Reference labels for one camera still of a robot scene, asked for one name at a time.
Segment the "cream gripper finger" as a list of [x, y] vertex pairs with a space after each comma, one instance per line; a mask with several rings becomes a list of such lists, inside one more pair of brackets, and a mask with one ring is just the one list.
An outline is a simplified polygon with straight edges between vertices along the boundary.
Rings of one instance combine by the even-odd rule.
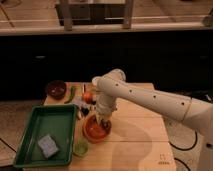
[[97, 123], [100, 125], [102, 121], [104, 120], [104, 117], [98, 113], [96, 114], [96, 120], [97, 120]]

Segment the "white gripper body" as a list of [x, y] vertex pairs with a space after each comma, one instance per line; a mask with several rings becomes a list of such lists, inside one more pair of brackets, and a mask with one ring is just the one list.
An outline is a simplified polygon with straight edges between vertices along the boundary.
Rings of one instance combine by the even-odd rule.
[[96, 101], [96, 109], [100, 115], [110, 116], [116, 110], [116, 98], [100, 94]]

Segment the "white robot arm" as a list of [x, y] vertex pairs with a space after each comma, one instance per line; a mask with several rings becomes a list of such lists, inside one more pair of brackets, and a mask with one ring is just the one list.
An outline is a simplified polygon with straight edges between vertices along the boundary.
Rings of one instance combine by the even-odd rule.
[[126, 82], [126, 75], [121, 69], [94, 77], [92, 84], [100, 91], [96, 101], [99, 121], [109, 120], [116, 110], [116, 99], [122, 98], [181, 122], [204, 136], [197, 171], [213, 171], [213, 103], [137, 87]]

